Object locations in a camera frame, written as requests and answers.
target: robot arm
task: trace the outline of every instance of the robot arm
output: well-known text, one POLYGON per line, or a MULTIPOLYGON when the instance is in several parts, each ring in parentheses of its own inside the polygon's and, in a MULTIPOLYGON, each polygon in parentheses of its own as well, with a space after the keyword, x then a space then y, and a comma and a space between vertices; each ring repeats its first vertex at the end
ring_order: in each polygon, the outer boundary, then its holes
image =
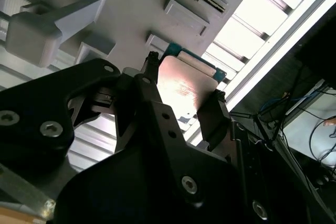
POLYGON ((116 116, 118 151, 56 193, 52 223, 335 223, 277 148, 230 119, 225 93, 197 111, 207 149, 187 144, 157 89, 157 56, 143 73, 96 59, 0 93, 0 163, 41 189, 74 128, 116 116))

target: rectangular cutout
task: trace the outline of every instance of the rectangular cutout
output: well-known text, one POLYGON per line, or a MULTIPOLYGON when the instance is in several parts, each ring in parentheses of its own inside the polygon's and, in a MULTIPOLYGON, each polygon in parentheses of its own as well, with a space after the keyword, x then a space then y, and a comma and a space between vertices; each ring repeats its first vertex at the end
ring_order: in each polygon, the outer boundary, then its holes
POLYGON ((197 34, 203 35, 209 23, 198 17, 192 11, 185 8, 175 0, 170 0, 166 5, 164 12, 173 16, 183 25, 193 29, 197 34))
POLYGON ((208 0, 196 0, 196 1, 205 8, 212 9, 213 13, 218 17, 223 16, 223 14, 225 13, 225 8, 227 6, 227 4, 221 0, 212 0, 211 2, 208 0))
POLYGON ((150 34, 147 41, 146 46, 151 50, 159 53, 159 59, 162 57, 163 53, 166 51, 169 43, 159 36, 150 34))

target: black cable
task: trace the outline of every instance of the black cable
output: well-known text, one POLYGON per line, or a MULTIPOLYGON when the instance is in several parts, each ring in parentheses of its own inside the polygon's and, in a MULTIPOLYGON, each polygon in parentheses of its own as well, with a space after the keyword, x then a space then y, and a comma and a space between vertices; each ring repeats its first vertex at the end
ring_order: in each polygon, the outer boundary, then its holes
POLYGON ((327 151, 327 152, 320 158, 319 162, 320 162, 321 165, 322 165, 322 161, 323 161, 325 158, 327 158, 327 157, 330 155, 330 153, 332 153, 332 152, 336 152, 335 147, 336 147, 336 146, 333 146, 330 150, 328 150, 328 151, 327 151))
POLYGON ((327 118, 327 119, 322 120, 321 122, 319 122, 319 123, 314 127, 314 129, 313 129, 312 132, 310 133, 310 136, 309 136, 309 150, 310 150, 311 155, 312 155, 317 161, 319 161, 319 160, 318 160, 318 158, 315 156, 315 154, 314 154, 314 152, 313 152, 313 150, 312 150, 312 148, 311 148, 311 139, 312 139, 312 137, 313 137, 313 134, 314 134, 315 130, 316 130, 322 123, 324 123, 324 122, 327 121, 327 120, 334 119, 334 118, 336 118, 336 115, 331 116, 331 117, 329 117, 329 118, 327 118))
POLYGON ((285 121, 285 118, 286 118, 286 112, 287 112, 287 110, 288 110, 290 101, 291 101, 291 99, 292 99, 292 96, 293 96, 293 93, 294 93, 294 91, 295 91, 295 88, 296 88, 296 86, 297 86, 297 84, 298 84, 298 81, 300 80, 300 76, 301 76, 301 73, 302 73, 304 67, 305 67, 305 66, 302 65, 302 67, 299 69, 299 71, 298 71, 298 73, 297 73, 297 75, 296 75, 296 77, 295 77, 293 86, 292 86, 292 88, 290 89, 289 96, 288 96, 288 99, 287 99, 286 104, 285 104, 284 111, 283 111, 283 113, 282 113, 281 120, 280 120, 279 125, 277 126, 277 128, 276 128, 276 130, 275 130, 275 132, 274 132, 273 137, 272 137, 272 140, 271 140, 272 142, 276 139, 277 135, 279 134, 281 125, 282 125, 282 123, 285 121))
POLYGON ((303 111, 307 112, 308 114, 311 114, 312 116, 315 116, 318 119, 325 120, 325 118, 321 118, 321 117, 319 117, 317 115, 314 115, 313 113, 311 113, 311 112, 309 112, 309 111, 307 111, 307 110, 305 110, 303 108, 300 108, 300 107, 296 107, 296 108, 298 108, 299 110, 303 110, 303 111))
POLYGON ((328 93, 328 92, 321 91, 321 90, 318 90, 317 92, 323 93, 323 94, 329 94, 329 95, 332 95, 332 96, 336 97, 336 93, 328 93))
POLYGON ((292 156, 292 158, 294 159, 295 163, 299 166, 300 170, 302 171, 303 175, 305 176, 305 179, 306 179, 306 182, 307 182, 307 185, 308 185, 308 188, 309 188, 310 192, 313 193, 313 192, 312 192, 312 189, 311 189, 311 187, 310 187, 310 183, 309 183, 309 179, 308 179, 308 177, 307 177, 306 174, 304 173, 304 171, 303 171, 301 165, 300 165, 299 162, 296 160, 296 158, 295 158, 293 152, 291 151, 291 149, 290 149, 290 147, 289 147, 288 140, 287 140, 287 137, 286 137, 286 135, 285 135, 285 133, 284 133, 284 127, 283 127, 283 126, 284 126, 284 125, 282 124, 282 127, 281 127, 280 130, 282 131, 283 139, 285 139, 285 141, 286 141, 286 145, 287 145, 287 149, 288 149, 288 151, 289 151, 289 154, 292 156))

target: black metal bracket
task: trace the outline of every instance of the black metal bracket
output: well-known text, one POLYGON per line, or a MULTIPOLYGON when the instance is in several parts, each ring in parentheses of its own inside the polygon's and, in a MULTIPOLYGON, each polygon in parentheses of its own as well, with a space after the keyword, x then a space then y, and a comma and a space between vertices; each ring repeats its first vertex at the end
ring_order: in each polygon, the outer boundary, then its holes
POLYGON ((182 222, 200 223, 216 221, 223 214, 228 222, 244 222, 246 215, 239 215, 243 206, 237 197, 236 170, 223 159, 186 144, 172 108, 161 101, 155 80, 137 74, 126 94, 133 99, 131 109, 115 104, 117 113, 132 115, 119 125, 124 129, 123 148, 64 188, 55 222, 97 221, 99 216, 105 223, 134 219, 154 223, 178 216, 182 222))
POLYGON ((0 124, 0 162, 22 169, 58 165, 73 142, 73 122, 99 115, 87 99, 104 84, 112 87, 119 75, 114 65, 96 59, 2 91, 0 112, 7 123, 0 124), (79 96, 80 103, 69 103, 79 96))

